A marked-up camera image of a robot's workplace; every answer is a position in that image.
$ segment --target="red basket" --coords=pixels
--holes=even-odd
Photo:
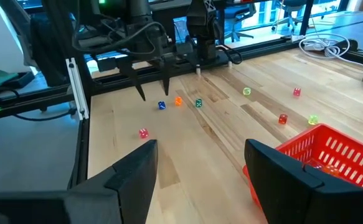
[[[276,149],[315,168],[332,165],[340,172],[338,178],[363,187],[363,143],[328,125],[317,124]],[[253,201],[262,208],[246,166],[243,173],[248,178]]]

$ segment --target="green die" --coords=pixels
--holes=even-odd
[[[317,115],[310,115],[308,118],[308,123],[311,125],[318,124],[318,116]]]
[[[252,90],[249,88],[249,87],[246,87],[246,88],[244,88],[243,90],[242,90],[242,94],[244,95],[244,96],[248,96],[248,95],[250,95],[250,93],[252,92]]]
[[[201,99],[196,99],[195,100],[195,106],[196,107],[202,107],[202,100]]]

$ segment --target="blue die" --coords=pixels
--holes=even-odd
[[[164,110],[164,109],[166,109],[166,104],[164,104],[164,102],[163,102],[163,101],[159,101],[158,105],[159,105],[159,110]]]

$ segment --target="orange die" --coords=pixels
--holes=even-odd
[[[182,105],[182,98],[180,96],[176,97],[176,106],[181,106]]]
[[[326,165],[325,167],[323,167],[323,171],[327,174],[331,174],[334,177],[339,176],[340,173],[339,170],[332,165]]]

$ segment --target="wooden table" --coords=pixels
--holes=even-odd
[[[308,128],[307,118],[363,142],[363,69],[338,60],[316,60],[298,49],[171,79],[169,96],[159,82],[94,96],[88,176],[144,143],[147,128],[159,144],[158,179],[147,223],[266,223],[242,174],[246,138],[277,146]],[[246,86],[252,89],[242,95]],[[293,89],[301,88],[295,98]],[[183,105],[174,105],[181,96]],[[196,98],[203,107],[196,108]],[[166,110],[159,111],[158,101]],[[286,113],[288,123],[278,124]]]

